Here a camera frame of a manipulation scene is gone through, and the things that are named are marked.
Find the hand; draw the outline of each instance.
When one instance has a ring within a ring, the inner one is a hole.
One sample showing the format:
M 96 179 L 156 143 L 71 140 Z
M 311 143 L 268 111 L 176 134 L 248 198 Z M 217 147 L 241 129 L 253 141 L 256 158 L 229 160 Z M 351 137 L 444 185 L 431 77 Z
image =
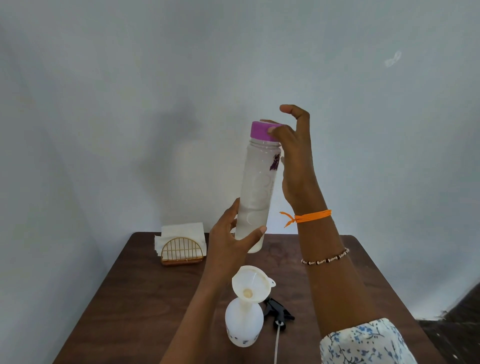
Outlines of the hand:
M 240 199 L 237 198 L 215 226 L 210 230 L 208 253 L 202 283 L 215 288 L 224 288 L 237 274 L 245 262 L 245 257 L 267 230 L 261 226 L 242 240 L 236 240 L 230 233 L 237 225 L 235 216 L 238 213 Z
M 296 215 L 326 209 L 313 169 L 312 142 L 310 140 L 310 114 L 295 105 L 281 105 L 280 111 L 297 119 L 297 130 L 279 124 L 269 129 L 285 152 L 282 189 Z

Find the dark brown table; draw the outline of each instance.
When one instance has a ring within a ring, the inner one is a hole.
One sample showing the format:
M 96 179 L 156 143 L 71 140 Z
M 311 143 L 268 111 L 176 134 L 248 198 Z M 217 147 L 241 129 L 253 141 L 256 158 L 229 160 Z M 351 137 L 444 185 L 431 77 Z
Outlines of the dark brown table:
M 204 268 L 163 267 L 154 235 L 134 233 L 60 351 L 55 364 L 158 364 L 192 298 Z M 419 364 L 445 363 L 358 240 L 342 235 L 358 273 L 384 317 L 399 329 Z M 265 236 L 261 251 L 247 256 L 277 286 L 272 297 L 294 316 L 279 339 L 278 364 L 320 363 L 320 334 L 313 312 L 297 235 Z M 276 331 L 272 318 L 249 348 L 238 348 L 225 330 L 231 287 L 215 314 L 208 362 L 273 363 Z

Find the white wall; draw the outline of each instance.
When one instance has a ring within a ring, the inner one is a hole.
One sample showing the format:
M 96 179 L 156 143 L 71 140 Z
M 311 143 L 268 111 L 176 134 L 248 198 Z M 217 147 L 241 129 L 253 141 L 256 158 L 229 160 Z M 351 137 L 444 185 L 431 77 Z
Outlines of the white wall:
M 278 106 L 296 103 L 312 114 L 340 231 L 414 316 L 434 318 L 479 280 L 477 0 L 2 7 L 108 267 L 133 231 L 210 228 L 239 194 L 249 123 L 291 123 Z M 269 232 L 295 232 L 279 187 Z
M 106 271 L 0 28 L 0 363 L 51 363 Z

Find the sleeve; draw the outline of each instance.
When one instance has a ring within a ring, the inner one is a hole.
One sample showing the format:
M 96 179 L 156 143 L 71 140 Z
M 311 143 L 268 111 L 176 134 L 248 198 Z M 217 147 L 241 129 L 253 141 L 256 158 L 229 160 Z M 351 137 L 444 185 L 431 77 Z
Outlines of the sleeve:
M 332 332 L 320 342 L 323 364 L 416 364 L 397 328 L 386 318 Z

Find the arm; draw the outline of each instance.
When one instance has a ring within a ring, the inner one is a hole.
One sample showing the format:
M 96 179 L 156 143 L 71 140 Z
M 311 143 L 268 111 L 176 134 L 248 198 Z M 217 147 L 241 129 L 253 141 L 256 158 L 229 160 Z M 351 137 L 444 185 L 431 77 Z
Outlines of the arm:
M 327 210 L 313 170 L 310 115 L 295 105 L 282 105 L 280 111 L 297 119 L 296 131 L 288 125 L 270 130 L 285 152 L 285 198 L 295 215 Z M 300 223 L 298 232 L 301 253 L 307 261 L 331 258 L 344 250 L 331 217 Z M 331 264 L 306 269 L 322 337 L 380 318 L 348 255 Z
M 262 226 L 246 238 L 235 240 L 230 231 L 237 223 L 239 204 L 237 198 L 210 231 L 202 279 L 160 364 L 198 364 L 206 359 L 210 327 L 221 293 L 267 229 Z

